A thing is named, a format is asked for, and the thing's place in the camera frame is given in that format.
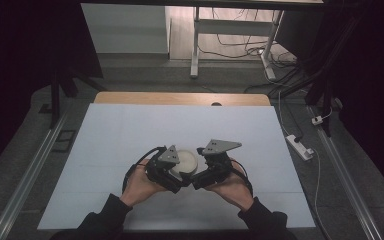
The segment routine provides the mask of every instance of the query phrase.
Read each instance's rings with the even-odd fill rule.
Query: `white cylinder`
[[[179,156],[180,163],[170,169],[170,173],[178,178],[181,178],[180,172],[192,176],[198,168],[198,159],[193,153],[187,150],[179,150],[177,151],[177,155]]]

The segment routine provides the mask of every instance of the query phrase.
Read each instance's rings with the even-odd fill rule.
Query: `wall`
[[[168,53],[164,6],[82,4],[97,53]]]

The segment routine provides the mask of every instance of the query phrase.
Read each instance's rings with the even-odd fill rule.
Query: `power strip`
[[[291,146],[295,149],[295,151],[299,154],[299,156],[302,158],[302,160],[307,161],[311,158],[313,158],[313,149],[305,148],[304,145],[302,145],[301,142],[295,142],[296,137],[294,135],[289,135],[286,137],[286,140],[288,140],[288,143],[291,144]]]

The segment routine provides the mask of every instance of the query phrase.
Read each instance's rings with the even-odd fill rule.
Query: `metal rail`
[[[308,107],[308,110],[311,113],[310,115],[314,117],[315,115],[313,110],[310,107]],[[383,238],[379,228],[376,226],[376,222],[374,221],[366,202],[358,191],[354,180],[348,172],[348,169],[344,164],[344,161],[342,160],[342,157],[339,154],[332,138],[328,137],[321,127],[317,127],[317,132],[330,160],[332,161],[336,174],[341,181],[346,194],[348,195],[348,199],[356,211],[357,217],[360,220],[363,231],[366,233],[367,239],[382,240]]]
[[[72,103],[70,101],[68,107],[64,111],[60,120],[56,123],[55,127],[50,129],[46,134],[44,141],[40,145],[32,161],[27,167],[27,170],[24,172],[20,183],[18,184],[7,205],[5,206],[5,209],[0,216],[0,240],[6,239],[9,232],[11,231],[11,228],[14,225],[14,222],[20,213],[24,202],[26,201],[27,196],[29,195],[31,188],[36,181],[36,178],[39,175],[44,162],[52,149],[55,139],[58,137],[58,134],[67,119],[67,115],[71,109],[71,106]]]

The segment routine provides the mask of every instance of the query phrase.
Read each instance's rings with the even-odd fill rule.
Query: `gray plastic part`
[[[176,146],[172,145],[169,147],[161,156],[158,157],[159,161],[170,162],[170,163],[180,163],[179,156],[177,156]]]
[[[215,155],[215,154],[227,152],[229,150],[238,148],[240,146],[242,146],[242,143],[239,143],[239,142],[229,142],[229,141],[211,139],[207,147],[204,150],[202,150],[202,155],[204,156]]]

